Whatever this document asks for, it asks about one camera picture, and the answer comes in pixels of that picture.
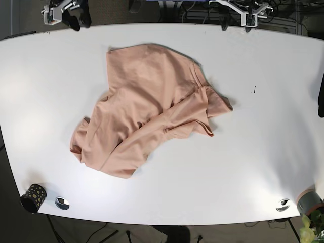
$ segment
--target table surface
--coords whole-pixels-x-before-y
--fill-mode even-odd
[[[108,90],[106,51],[157,43],[202,64],[233,112],[215,136],[161,145],[126,180],[87,168],[69,152],[72,132]],[[191,24],[62,30],[0,42],[0,125],[22,195],[48,197],[39,212],[156,225],[227,224],[297,216],[295,198],[324,175],[317,97],[324,42],[278,32]],[[66,198],[70,209],[54,204]],[[276,206],[288,198],[284,212]]]

